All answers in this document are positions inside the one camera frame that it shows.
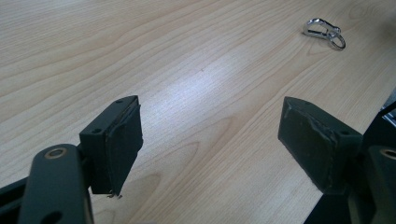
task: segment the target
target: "wooden table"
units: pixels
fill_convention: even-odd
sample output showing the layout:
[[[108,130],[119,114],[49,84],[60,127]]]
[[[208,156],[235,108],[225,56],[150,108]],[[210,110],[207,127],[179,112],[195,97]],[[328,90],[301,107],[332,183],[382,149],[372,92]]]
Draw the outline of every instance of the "wooden table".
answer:
[[[96,223],[301,223],[321,193],[277,140],[284,96],[363,133],[396,84],[396,4],[3,1],[0,187],[112,101],[139,95],[145,144]],[[320,17],[346,49],[302,34]]]

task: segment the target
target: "key ring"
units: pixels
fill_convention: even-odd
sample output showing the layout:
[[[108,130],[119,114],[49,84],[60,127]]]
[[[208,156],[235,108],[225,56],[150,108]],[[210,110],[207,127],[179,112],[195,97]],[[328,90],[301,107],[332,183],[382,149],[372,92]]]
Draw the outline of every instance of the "key ring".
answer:
[[[326,31],[326,33],[322,33],[319,31],[309,30],[309,27],[311,27],[312,25],[320,25],[320,26],[326,28],[327,31]],[[339,49],[339,50],[342,50],[346,47],[346,41],[341,36],[341,29],[339,27],[329,24],[328,22],[326,22],[320,18],[314,18],[314,19],[308,21],[304,25],[304,34],[310,35],[313,37],[317,37],[317,38],[327,39],[330,41],[330,43],[336,49]],[[337,43],[334,42],[334,39],[339,39],[341,42],[341,46],[337,45]]]

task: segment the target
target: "screw hole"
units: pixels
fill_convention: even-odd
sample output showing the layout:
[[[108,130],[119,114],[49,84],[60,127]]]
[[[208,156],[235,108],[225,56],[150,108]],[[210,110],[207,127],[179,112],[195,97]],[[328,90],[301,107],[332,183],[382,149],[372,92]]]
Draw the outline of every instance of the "screw hole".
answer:
[[[395,150],[382,149],[381,153],[382,153],[382,155],[384,155],[390,159],[396,160],[396,151]]]
[[[99,133],[99,132],[101,132],[102,131],[102,129],[94,129],[93,131],[92,131],[92,133]]]
[[[59,222],[62,218],[61,212],[52,212],[46,215],[42,220],[41,224],[55,224]]]

